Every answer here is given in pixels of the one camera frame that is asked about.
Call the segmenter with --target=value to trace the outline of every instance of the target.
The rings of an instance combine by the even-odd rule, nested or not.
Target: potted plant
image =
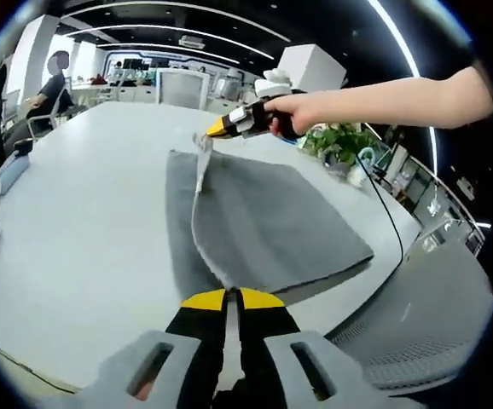
[[[307,132],[304,150],[345,176],[365,147],[379,151],[374,136],[360,124],[317,125]]]

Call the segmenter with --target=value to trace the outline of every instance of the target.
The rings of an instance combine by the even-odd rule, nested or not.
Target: ceiling
[[[203,51],[238,61],[232,66],[261,75],[278,64],[282,51],[290,45],[316,43],[347,69],[347,87],[393,80],[412,75],[410,65],[373,0],[183,0],[179,2],[122,2],[117,0],[53,0],[49,12],[57,16],[73,14],[93,27],[121,25],[170,26],[195,30],[232,42],[245,44],[273,57],[267,58],[240,45],[207,35]],[[414,0],[379,0],[408,45],[421,76],[443,79],[472,63],[472,56],[460,45],[457,36],[433,17],[421,13]],[[59,33],[69,34],[77,28],[61,24]],[[178,46],[187,32],[163,28],[133,27],[106,29],[109,37],[94,32],[74,35],[77,40],[97,44],[115,43],[105,49],[122,49],[120,43],[156,43]],[[180,51],[186,55],[197,55]],[[217,57],[203,58],[229,64]],[[486,124],[475,124],[459,130],[437,130],[440,175],[455,189],[455,179],[482,180],[484,171],[462,154],[465,141],[474,141],[487,131]],[[432,145],[426,128],[408,128],[404,142],[408,150],[432,168]]]

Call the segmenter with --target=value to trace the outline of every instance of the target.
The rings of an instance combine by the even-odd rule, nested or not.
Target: ceiling light
[[[200,6],[198,4],[188,4],[188,3],[180,3],[180,2],[164,2],[164,1],[159,1],[159,0],[148,0],[148,1],[129,1],[129,2],[119,2],[119,3],[111,3],[111,4],[100,4],[98,6],[92,6],[88,7],[85,9],[81,9],[78,11],[74,11],[69,14],[65,14],[61,17],[61,19],[65,19],[66,17],[72,17],[73,15],[76,14],[82,14],[88,11],[92,10],[98,10],[98,9],[109,9],[111,7],[128,7],[128,6],[134,6],[138,4],[157,4],[161,6],[178,6],[178,7],[184,7],[186,9],[198,9],[198,10],[203,10],[203,11],[208,11],[211,13],[215,14],[220,14],[220,15],[225,15],[226,17],[229,17],[230,19],[235,19],[238,21],[242,21],[243,23],[247,23],[251,26],[257,27],[260,30],[264,30],[265,32],[268,32],[269,34],[274,35],[275,37],[278,37],[288,43],[292,42],[292,40],[288,37],[283,36],[282,34],[279,34],[278,32],[274,32],[268,27],[262,26],[261,24],[256,23],[255,21],[251,21],[249,19],[245,19],[244,17],[240,17],[239,15],[236,14],[231,14],[222,10],[218,9],[213,9],[211,7],[206,7],[206,6]]]
[[[167,45],[167,44],[150,44],[150,43],[112,43],[112,44],[101,44],[99,47],[161,47],[162,49],[180,49],[182,51],[189,51],[190,53],[198,53],[203,55],[209,55],[214,58],[220,58],[234,64],[239,64],[239,61],[233,60],[228,57],[223,57],[218,54],[207,53],[206,51],[200,51],[198,49],[189,49],[187,47],[179,47],[177,45]]]
[[[370,5],[375,9],[375,12],[381,17],[383,22],[386,24],[387,28],[391,32],[395,41],[400,47],[406,62],[408,63],[409,69],[413,77],[420,77],[419,68],[417,68],[417,64],[415,64],[414,56],[411,54],[411,51],[408,48],[405,40],[402,37],[402,33],[398,30],[397,25],[392,21],[391,16],[383,9],[383,6],[379,3],[378,0],[368,0]],[[434,132],[433,127],[428,128],[428,134],[431,137],[431,145],[432,145],[432,173],[437,176],[438,175],[438,154],[436,147],[436,133]]]
[[[259,49],[255,49],[255,48],[250,47],[248,45],[245,45],[243,43],[239,43],[237,41],[230,40],[229,38],[220,37],[220,36],[217,36],[215,34],[211,34],[209,32],[199,32],[197,30],[190,30],[188,28],[174,27],[174,26],[155,26],[155,25],[150,25],[150,24],[121,24],[118,26],[91,27],[91,28],[86,28],[85,30],[78,30],[77,32],[71,32],[69,34],[66,34],[65,37],[75,36],[75,35],[81,34],[83,32],[96,32],[96,31],[100,31],[100,30],[118,30],[118,29],[129,29],[129,28],[153,28],[153,29],[160,29],[160,30],[174,30],[177,32],[190,32],[192,34],[216,38],[217,40],[222,40],[222,41],[225,41],[227,43],[232,43],[234,45],[242,47],[243,49],[248,49],[254,53],[258,53],[260,55],[263,55],[264,57],[269,58],[270,60],[275,59],[272,55],[266,54],[265,52],[260,51]]]

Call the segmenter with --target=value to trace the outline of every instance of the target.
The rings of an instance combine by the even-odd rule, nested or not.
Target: green plant
[[[332,152],[339,162],[354,164],[356,155],[365,147],[379,151],[373,134],[357,130],[353,124],[317,125],[307,133],[304,149],[312,155]]]

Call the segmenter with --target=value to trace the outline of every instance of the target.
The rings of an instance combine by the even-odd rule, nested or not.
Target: black cable
[[[345,127],[343,127],[343,130],[344,130],[345,134],[347,135],[347,137],[349,137],[349,135],[348,135],[349,133],[348,133],[347,129]],[[362,160],[358,157],[358,154],[357,153],[355,153],[355,158],[357,159],[358,163],[360,164],[360,166],[364,170],[364,173],[366,174],[366,176],[368,177],[370,183],[372,184],[372,187],[374,188],[375,192],[377,193],[377,197],[380,198],[381,204],[385,208],[386,214],[389,216],[389,219],[391,219],[391,224],[392,224],[392,228],[394,229],[394,233],[397,234],[398,243],[400,244],[400,262],[398,262],[398,265],[395,267],[395,269],[396,269],[403,262],[403,244],[402,244],[402,238],[400,237],[400,233],[398,232],[397,225],[395,224],[394,219],[391,216],[391,212],[386,207],[385,201],[383,200],[383,198],[381,197],[381,194],[379,193],[379,191],[377,190],[377,187],[375,186],[375,182],[370,177],[370,175],[368,173],[368,170],[364,166]]]
[[[55,385],[54,383],[48,381],[46,378],[38,375],[35,371],[33,371],[31,368],[29,368],[28,366],[26,365],[23,365],[21,364],[20,362],[18,362],[17,360],[14,360],[11,356],[9,356],[8,354],[6,354],[4,351],[2,351],[0,349],[0,355],[3,356],[6,360],[8,360],[9,362],[11,362],[12,364],[14,365],[17,365],[19,368],[27,371],[28,373],[30,373],[31,375],[33,375],[34,377],[38,378],[40,381],[44,382],[45,384],[49,385],[50,387],[52,388],[55,388],[57,390],[60,390],[61,392],[65,392],[67,394],[70,394],[70,395],[74,395],[76,392],[74,392],[73,390],[70,390],[70,389],[65,389],[65,388],[61,388],[57,385]]]

